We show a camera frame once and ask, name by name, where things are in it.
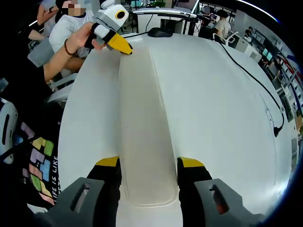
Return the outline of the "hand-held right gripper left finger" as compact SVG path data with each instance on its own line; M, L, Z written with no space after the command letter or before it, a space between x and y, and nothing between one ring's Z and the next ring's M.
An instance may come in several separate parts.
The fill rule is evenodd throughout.
M47 213L37 213L39 227L114 227L120 200L118 156L98 161L88 177L64 189Z

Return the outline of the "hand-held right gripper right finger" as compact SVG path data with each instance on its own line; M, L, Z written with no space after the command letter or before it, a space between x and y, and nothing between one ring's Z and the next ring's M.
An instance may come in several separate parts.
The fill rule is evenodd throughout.
M257 227L265 219L248 211L242 197L196 159L177 159L177 183L185 227Z

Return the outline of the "person's left hand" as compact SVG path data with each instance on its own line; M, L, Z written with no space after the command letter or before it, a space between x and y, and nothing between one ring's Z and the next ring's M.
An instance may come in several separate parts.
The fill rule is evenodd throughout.
M66 49L69 53L75 53L80 47L84 47L94 24L88 22L79 28L66 41Z

